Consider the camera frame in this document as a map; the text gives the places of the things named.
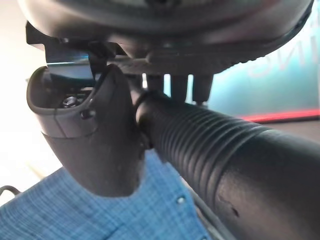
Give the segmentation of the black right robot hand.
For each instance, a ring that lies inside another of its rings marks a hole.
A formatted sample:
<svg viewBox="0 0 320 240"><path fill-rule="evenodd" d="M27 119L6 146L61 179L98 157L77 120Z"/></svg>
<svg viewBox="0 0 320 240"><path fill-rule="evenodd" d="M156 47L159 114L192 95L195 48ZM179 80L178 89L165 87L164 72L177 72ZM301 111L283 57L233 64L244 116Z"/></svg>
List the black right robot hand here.
<svg viewBox="0 0 320 240"><path fill-rule="evenodd" d="M26 40L46 66L27 103L48 144L90 192L131 195L153 147L193 189L213 199L222 177L275 132L175 103L135 82L146 73L200 79L265 56L309 18L311 0L21 0Z"/></svg>

